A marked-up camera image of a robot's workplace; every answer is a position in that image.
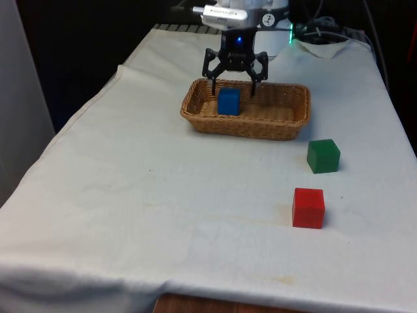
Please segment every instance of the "woven basket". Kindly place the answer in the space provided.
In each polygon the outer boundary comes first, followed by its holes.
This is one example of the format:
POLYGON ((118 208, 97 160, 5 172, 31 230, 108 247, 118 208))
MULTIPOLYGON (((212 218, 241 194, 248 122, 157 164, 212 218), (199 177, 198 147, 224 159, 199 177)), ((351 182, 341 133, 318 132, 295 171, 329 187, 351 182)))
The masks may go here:
POLYGON ((240 115, 218 115, 211 83, 199 79, 182 101, 181 115, 199 132, 247 138, 293 140, 309 121, 310 92, 302 85, 261 83, 251 97, 251 82, 218 80, 222 87, 240 89, 240 115))

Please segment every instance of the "dark background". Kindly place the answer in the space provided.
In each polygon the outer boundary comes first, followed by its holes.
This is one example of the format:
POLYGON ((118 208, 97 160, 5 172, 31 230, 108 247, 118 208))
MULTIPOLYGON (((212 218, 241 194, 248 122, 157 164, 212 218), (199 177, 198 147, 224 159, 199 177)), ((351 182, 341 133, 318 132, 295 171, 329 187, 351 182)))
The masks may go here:
MULTIPOLYGON (((199 23, 188 13, 170 12, 179 0, 17 2, 56 131, 97 94, 155 23, 199 23)), ((313 15, 319 0, 305 3, 313 15)), ((417 0, 368 3, 386 59, 390 96, 416 152, 416 118, 411 112, 417 105, 417 53, 411 63, 407 53, 417 19, 417 0)), ((324 0, 321 15, 335 17, 340 25, 363 29, 374 40, 362 0, 324 0)), ((291 0, 291 20, 306 21, 302 0, 291 0)))

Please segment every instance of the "cable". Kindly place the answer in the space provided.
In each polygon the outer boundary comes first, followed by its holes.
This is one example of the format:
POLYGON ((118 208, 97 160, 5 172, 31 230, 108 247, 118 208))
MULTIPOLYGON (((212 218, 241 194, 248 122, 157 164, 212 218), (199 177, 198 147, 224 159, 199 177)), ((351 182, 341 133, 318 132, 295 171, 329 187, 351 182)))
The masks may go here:
POLYGON ((313 33, 306 33, 306 34, 304 34, 304 36, 312 36, 312 35, 319 35, 319 36, 321 36, 321 35, 333 35, 333 36, 336 36, 336 37, 339 37, 339 38, 344 38, 344 39, 348 39, 348 40, 354 40, 354 41, 358 42, 359 44, 363 45, 366 48, 371 47, 372 56, 373 56, 374 59, 376 59, 375 58, 375 50, 373 48, 372 42, 370 42, 370 44, 366 44, 365 42, 362 42, 360 40, 356 40, 356 39, 350 38, 350 37, 345 36, 345 35, 342 35, 342 34, 333 33, 331 31, 319 31, 319 32, 318 31, 315 31, 313 33))
POLYGON ((320 0, 319 8, 317 9, 317 11, 315 11, 315 14, 313 16, 313 20, 316 20, 317 17, 319 16, 321 8, 323 7, 323 3, 324 3, 324 0, 320 0))
POLYGON ((378 32, 377 32, 377 29, 375 28, 375 24, 373 23, 372 14, 371 14, 371 11, 370 11, 370 9, 367 5, 367 0, 362 0, 362 2, 364 3, 365 10, 366 10, 367 16, 369 18, 369 23, 371 24, 371 29, 372 29, 373 36, 375 38, 375 43, 377 44, 377 49, 378 49, 378 54, 379 54, 379 61, 381 62, 382 71, 384 73, 385 88, 388 92, 390 92, 390 85, 389 85, 389 81, 388 81, 388 72, 386 70, 384 54, 382 53, 381 45, 379 43, 378 32))

